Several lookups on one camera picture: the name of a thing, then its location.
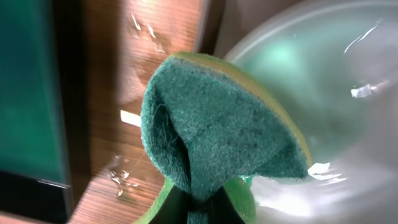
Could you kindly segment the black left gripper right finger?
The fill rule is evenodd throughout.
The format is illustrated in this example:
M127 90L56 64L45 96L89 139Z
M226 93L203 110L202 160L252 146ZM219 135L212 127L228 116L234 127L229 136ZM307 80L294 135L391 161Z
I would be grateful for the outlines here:
M244 224L243 219L233 207L224 187L206 201L208 224Z

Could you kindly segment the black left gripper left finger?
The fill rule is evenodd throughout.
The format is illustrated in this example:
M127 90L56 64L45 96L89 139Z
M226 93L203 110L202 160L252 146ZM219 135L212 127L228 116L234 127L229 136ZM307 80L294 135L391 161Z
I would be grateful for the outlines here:
M187 224L190 196L173 186L149 224Z

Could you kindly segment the green yellow sponge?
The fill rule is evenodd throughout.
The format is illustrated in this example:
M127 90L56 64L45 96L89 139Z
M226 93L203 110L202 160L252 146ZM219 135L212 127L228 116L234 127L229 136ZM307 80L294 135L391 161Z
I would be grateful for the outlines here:
M144 149L165 183L149 223L173 186L190 196L188 223L208 223L206 201L224 187L244 223L256 222L247 178L302 179L312 164L305 137L264 86L222 59L169 55L141 108Z

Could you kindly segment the white plate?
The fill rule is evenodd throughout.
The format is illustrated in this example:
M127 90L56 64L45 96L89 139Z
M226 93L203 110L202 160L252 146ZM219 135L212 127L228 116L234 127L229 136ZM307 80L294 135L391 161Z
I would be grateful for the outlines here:
M258 223L397 222L397 2L304 1L226 59L265 85L303 132L303 180L255 177Z

